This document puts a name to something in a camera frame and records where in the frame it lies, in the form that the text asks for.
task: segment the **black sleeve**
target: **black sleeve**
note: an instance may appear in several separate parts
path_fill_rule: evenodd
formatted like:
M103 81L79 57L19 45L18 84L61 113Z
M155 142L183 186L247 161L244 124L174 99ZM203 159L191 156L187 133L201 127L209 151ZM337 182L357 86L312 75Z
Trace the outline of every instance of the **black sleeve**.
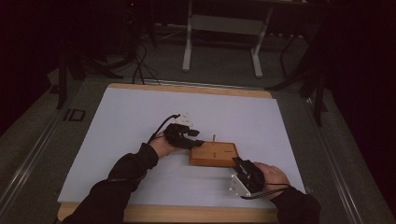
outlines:
M271 200L281 224L319 224L321 210L318 201L309 194L290 188Z
M121 224L123 211L131 193L137 189L147 169L157 165L158 155L148 144L142 144L136 154L126 154L110 171L107 180L95 184L76 211L64 224Z

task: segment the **table leg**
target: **table leg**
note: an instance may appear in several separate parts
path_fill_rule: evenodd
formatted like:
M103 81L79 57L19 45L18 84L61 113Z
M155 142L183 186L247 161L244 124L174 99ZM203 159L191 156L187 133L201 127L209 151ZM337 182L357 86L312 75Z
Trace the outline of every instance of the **table leg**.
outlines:
M189 1L189 17L187 18L187 44L186 49L184 51L184 59L183 59L183 72L190 71L190 61L191 61L191 17L192 17L192 1Z
M254 67L254 73L256 74L257 78L261 78L262 77L262 67L260 66L260 60L259 60L259 51L260 51L260 47L262 46L262 41L264 40L265 37L265 32L267 30L268 27L268 23L271 19L271 14L273 12L273 8L270 7L267 10L267 14L265 16L265 21L262 24L262 29L260 31L259 34L259 40L257 42L257 45L255 48L251 49L251 58L253 60L253 67Z

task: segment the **wooden block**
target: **wooden block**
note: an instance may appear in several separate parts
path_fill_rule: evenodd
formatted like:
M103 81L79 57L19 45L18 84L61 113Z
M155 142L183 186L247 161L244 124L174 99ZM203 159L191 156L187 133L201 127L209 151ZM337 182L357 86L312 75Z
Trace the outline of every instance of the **wooden block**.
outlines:
M190 151L190 164L233 167L236 166L233 157L238 157L234 143L204 142Z

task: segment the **human hand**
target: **human hand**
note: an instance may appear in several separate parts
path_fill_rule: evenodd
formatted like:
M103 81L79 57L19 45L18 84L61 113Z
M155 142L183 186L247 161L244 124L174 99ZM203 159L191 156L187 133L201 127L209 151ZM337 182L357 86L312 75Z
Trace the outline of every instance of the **human hand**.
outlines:
M265 178L265 185L263 191L268 192L276 189L283 189L290 185L288 177L279 168L275 166L269 166L265 163L254 162L254 164L262 171ZM276 192L267 196L269 200L275 198L282 192Z
M181 150L177 147L170 145L168 141L166 141L163 132L158 133L157 136L149 143L149 145L151 145L154 148L155 152L157 152L157 155L160 159L169 155L172 152Z

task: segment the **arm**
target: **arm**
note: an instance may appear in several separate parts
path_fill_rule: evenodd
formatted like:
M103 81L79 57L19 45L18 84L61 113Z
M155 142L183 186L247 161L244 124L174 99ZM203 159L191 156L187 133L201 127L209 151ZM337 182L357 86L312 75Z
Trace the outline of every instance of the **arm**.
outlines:
M90 194L76 211L64 219L64 224L77 223L122 223L123 211L147 169L157 165L160 158L175 151L166 140L156 138L150 144L142 144L136 154L126 154L110 171L107 180L95 184Z
M265 182L268 183L265 186L264 191L271 191L285 187L279 184L290 184L286 175L277 167L259 162L255 162L255 165L262 171L265 177ZM290 187L283 192L271 194L268 196L268 199L276 205L278 209L277 218L281 224L319 223L321 207L318 201L311 195L303 194L299 190Z

